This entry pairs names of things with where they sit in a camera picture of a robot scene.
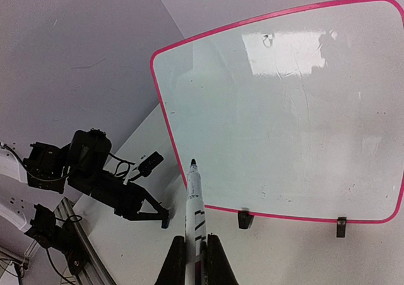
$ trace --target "whiteboard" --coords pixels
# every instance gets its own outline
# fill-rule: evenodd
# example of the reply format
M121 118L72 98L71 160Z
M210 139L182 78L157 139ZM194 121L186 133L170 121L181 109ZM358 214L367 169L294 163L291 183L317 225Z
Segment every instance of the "whiteboard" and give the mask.
M403 195L404 33L394 0L259 16L157 51L160 103L207 207L382 223Z

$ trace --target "black clip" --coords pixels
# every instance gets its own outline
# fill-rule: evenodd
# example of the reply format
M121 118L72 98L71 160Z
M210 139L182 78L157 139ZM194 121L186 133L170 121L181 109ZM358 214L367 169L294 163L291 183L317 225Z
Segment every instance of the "black clip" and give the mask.
M347 217L339 217L336 221L336 237L344 238L345 230L347 228Z
M240 229L249 229L253 223L254 216L251 215L247 210L242 210L237 213L237 218L239 220Z

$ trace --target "marker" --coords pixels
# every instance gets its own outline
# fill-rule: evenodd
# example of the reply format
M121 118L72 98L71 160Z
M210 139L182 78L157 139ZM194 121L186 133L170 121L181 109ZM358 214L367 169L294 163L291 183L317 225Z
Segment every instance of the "marker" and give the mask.
M187 177L188 199L185 216L185 242L187 252L186 284L208 284L205 271L206 222L201 175L192 159Z

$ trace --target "table surface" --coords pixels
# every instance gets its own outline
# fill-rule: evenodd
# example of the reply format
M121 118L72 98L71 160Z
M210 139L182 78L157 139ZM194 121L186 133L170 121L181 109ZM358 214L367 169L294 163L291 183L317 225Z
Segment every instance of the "table surface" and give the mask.
M397 214L404 33L394 4L295 8L154 55L184 181L195 158L208 207L328 222Z
M168 191L175 216L161 223L129 222L83 195L74 211L106 268L119 285L152 285L172 239L184 235L186 190L160 107L129 137L117 155L140 161L158 150L165 160L141 183L158 200ZM108 163L109 170L116 163ZM206 230L219 235L240 285L400 285L404 279L404 213L382 225L348 224L347 237L336 239L331 223L255 217L251 229L238 229L237 215L206 210Z

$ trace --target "pink whiteboard frame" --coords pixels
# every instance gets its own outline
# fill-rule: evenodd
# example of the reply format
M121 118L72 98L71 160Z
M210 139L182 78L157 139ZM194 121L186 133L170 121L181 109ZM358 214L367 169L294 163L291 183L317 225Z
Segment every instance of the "pink whiteboard frame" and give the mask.
M331 6L340 6L340 5L346 5L346 4L376 2L376 1L385 1L385 2L391 3L395 8L397 8L397 10L401 14L401 19L403 20L403 26L404 26L404 9L395 0L336 0L336 1L328 1L328 2L323 2L323 3L310 4L310 5L300 6L300 7L294 7L294 8L291 8L291 9L286 9L286 10L282 10L282 11L276 11L276 12L273 12L273 13L269 13L267 15L260 15L260 16L254 17L254 18L250 18L248 20L239 21L237 23L233 23L233 24L230 24L230 25L226 25L226 26L223 26L223 27L220 27L220 28L210 30L210 31L205 32L205 33L201 33L199 35L195 35L194 37L190 37L190 38L188 38L186 40L182 40L180 42L177 42L175 44L169 45L167 47L164 47L164 48L159 49L158 51L156 51L153 54L153 56L151 57L151 60L150 60L151 74L153 75L154 83L155 83L156 90L157 90L158 99L160 101L160 105L162 107L162 111L163 111L163 115L164 115L164 120L165 120L165 123L167 125L167 129L168 129L168 132L169 132L169 135L170 135L172 147L174 149L175 157L177 158L177 162L178 162L178 165L180 167L182 179L184 180L185 186L187 185L186 173L184 172L184 169L182 168L181 160L179 158L178 150L177 150L177 147L176 147L175 142L174 142L174 136L172 134L172 130L171 130L171 127L170 127L168 115L167 115L167 113L165 111L164 101L162 99L160 89L158 88L157 78L156 78L156 74L155 74L154 67L153 67L154 59L156 58L156 56L158 56L159 54L161 54L161 53L163 53L165 51L168 51L170 49L173 49L173 48L179 47L181 45L187 44L187 43L192 42L194 40L202 39L203 37L207 37L207 36L213 35L215 33L223 32L223 31L235 28L235 27L255 23L257 21L267 20L269 18L276 18L277 16L289 15L289 14L292 14L292 13L298 13L298 12L307 11L307 10L314 10L314 9L331 7ZM398 211L400 210L400 206L401 206L401 201L403 200L403 194L404 194L404 175L403 175L403 179L401 181L401 188L400 188L400 193L398 195L396 208L395 208L395 211L393 212L393 214L391 216L389 216L387 219L383 219L383 220L348 220L347 222L354 223L354 224L383 224L383 223L389 222L392 219L394 219L395 216L398 214ZM227 211L227 212L236 212L236 213L241 210L241 209L228 209L228 208L216 207L216 206L211 206L211 205L205 205L205 207L210 208L210 209L222 210L222 211ZM277 218L277 219L288 219L288 220L298 220L298 221L328 222L328 223L336 223L337 222L337 219L318 219L318 218L312 218L312 217L293 217L293 216L289 216L289 215L263 214L263 213L260 213L260 212L250 212L250 214L260 216L260 217L272 217L272 218Z

